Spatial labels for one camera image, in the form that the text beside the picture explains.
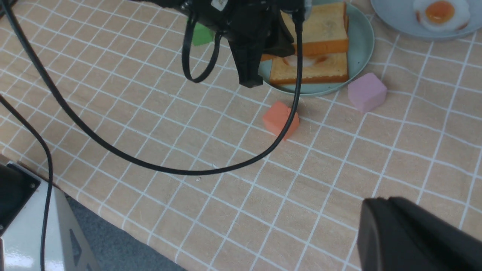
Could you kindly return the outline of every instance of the black cable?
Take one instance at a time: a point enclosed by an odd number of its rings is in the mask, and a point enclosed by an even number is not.
[[[214,66],[217,62],[217,57],[219,56],[219,47],[221,45],[221,38],[223,37],[222,32],[216,32],[216,36],[214,38],[214,51],[209,60],[208,66],[202,72],[200,76],[197,78],[192,78],[191,75],[191,68],[189,64],[189,58],[191,56],[191,44],[192,44],[192,37],[194,36],[194,28],[198,22],[199,15],[196,12],[191,12],[189,18],[187,19],[186,25],[186,32],[184,33],[184,40],[182,45],[182,54],[181,54],[181,62],[182,62],[182,71],[184,72],[184,76],[186,79],[193,81],[194,83],[200,83],[204,81],[214,69]]]
[[[5,9],[5,1],[2,0],[2,6]],[[40,142],[42,145],[43,150],[45,151],[45,154],[47,155],[47,163],[49,167],[49,180],[48,180],[48,187],[47,187],[47,196],[45,198],[45,208],[43,212],[43,222],[42,222],[42,235],[40,237],[40,270],[45,271],[45,237],[47,234],[47,220],[49,218],[49,207],[50,207],[50,197],[52,195],[52,187],[54,184],[54,170],[53,170],[53,162],[52,162],[52,155],[49,150],[49,146],[47,146],[47,143],[43,140],[43,138],[39,135],[39,133],[35,130],[35,128],[32,127],[28,123],[20,113],[18,113],[17,110],[7,101],[5,98],[0,95],[0,103],[7,108],[7,110],[10,111],[12,115],[14,115],[18,121],[20,121],[32,134],[33,136]]]
[[[301,79],[302,79],[302,72],[303,72],[303,38],[301,33],[302,33],[303,20],[304,20],[304,11],[298,11],[293,14],[293,21],[295,23],[295,29],[296,29],[296,41],[298,45],[298,48],[297,48],[298,49],[298,62],[297,62],[298,68],[296,73],[297,78],[296,78],[295,96],[293,98],[293,105],[291,106],[292,110],[290,115],[288,116],[288,120],[286,121],[285,126],[283,127],[279,136],[276,138],[273,144],[271,144],[271,146],[269,146],[269,148],[263,151],[261,154],[247,161],[241,162],[239,164],[235,164],[235,165],[231,165],[223,168],[211,169],[211,170],[180,170],[180,169],[172,169],[172,168],[167,168],[167,167],[147,163],[125,152],[122,152],[121,150],[107,143],[105,140],[99,137],[99,135],[97,135],[89,126],[87,126],[84,123],[84,121],[76,115],[76,113],[72,110],[72,108],[70,108],[68,103],[65,101],[65,99],[58,91],[56,85],[50,78],[49,74],[45,70],[45,67],[42,65],[41,61],[39,60],[39,57],[33,50],[32,46],[30,45],[30,42],[28,41],[25,34],[23,33],[23,30],[18,24],[18,21],[15,15],[13,14],[11,8],[6,4],[6,0],[2,0],[2,6],[4,7],[7,17],[10,21],[10,24],[12,25],[12,29],[14,30],[18,39],[20,40],[20,43],[25,49],[25,52],[27,53],[33,65],[39,72],[40,76],[42,77],[47,87],[52,92],[52,95],[57,100],[60,107],[66,112],[66,114],[74,121],[74,123],[78,127],[80,127],[81,130],[83,130],[90,138],[92,138],[100,146],[112,152],[113,154],[121,157],[122,159],[127,160],[131,163],[134,163],[136,165],[139,165],[141,167],[145,167],[151,170],[160,171],[160,172],[169,173],[169,174],[187,175],[187,176],[220,174],[220,173],[240,169],[242,167],[245,167],[257,162],[263,159],[264,157],[266,157],[268,154],[270,154],[279,145],[283,137],[286,135],[286,133],[288,132],[288,129],[290,128],[291,123],[293,122],[293,119],[295,118],[295,114],[298,108],[298,102],[301,94]]]

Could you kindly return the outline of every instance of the toy fried egg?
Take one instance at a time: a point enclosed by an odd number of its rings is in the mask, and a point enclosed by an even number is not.
[[[320,56],[312,56],[312,57],[303,57],[303,67],[312,67],[318,63],[324,62],[329,58],[328,54],[320,55]],[[283,58],[283,62],[292,67],[298,66],[298,57],[296,55],[291,55]]]
[[[433,32],[462,30],[470,20],[466,0],[415,0],[414,11],[417,21]]]

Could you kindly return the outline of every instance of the orange foam block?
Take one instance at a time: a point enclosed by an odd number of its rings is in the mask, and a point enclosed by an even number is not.
[[[268,112],[266,112],[266,114],[263,116],[263,122],[265,123],[266,129],[272,132],[275,136],[279,136],[281,130],[286,124],[286,121],[288,120],[290,112],[291,108],[287,107],[284,103],[280,101],[274,103]],[[298,117],[298,113],[295,113],[295,118],[293,119],[293,122],[291,123],[291,126],[283,140],[287,140],[295,132],[299,125],[300,119]]]

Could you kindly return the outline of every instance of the light blue plate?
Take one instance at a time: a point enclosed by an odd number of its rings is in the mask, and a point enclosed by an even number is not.
[[[413,0],[371,0],[380,19],[393,29],[425,41],[448,41],[465,37],[482,27],[482,1],[466,0],[470,6],[470,21],[467,27],[455,32],[431,32],[417,22]]]
[[[321,5],[326,3],[338,2],[335,0],[313,0],[313,5]],[[331,84],[303,84],[301,86],[301,95],[303,96],[321,96],[338,90],[348,84],[355,78],[367,65],[370,57],[372,57],[373,47],[375,45],[375,35],[372,25],[366,16],[356,7],[347,4],[347,15],[349,17],[348,38],[348,75],[349,80],[344,83]],[[261,75],[266,83],[269,84],[269,74],[271,72],[271,61],[261,62],[259,65],[259,75]],[[287,93],[295,93],[295,85],[273,86],[273,88]]]

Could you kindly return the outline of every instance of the toy bread slice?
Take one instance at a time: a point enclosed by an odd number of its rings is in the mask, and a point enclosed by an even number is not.
[[[340,83],[348,80],[347,53],[304,58],[302,83]],[[288,58],[274,58],[269,83],[295,84],[296,70],[296,56],[293,56],[291,63]]]
[[[344,23],[344,26],[345,26],[345,31],[348,33],[348,27],[349,27],[349,18],[348,16],[345,16],[345,23]],[[270,54],[263,54],[261,56],[261,62],[263,61],[267,61],[267,60],[271,60],[273,58],[275,58],[276,56],[274,55],[270,55]]]
[[[313,6],[310,17],[303,24],[303,56],[348,52],[346,11],[344,1]],[[281,15],[296,41],[291,18],[285,13]]]

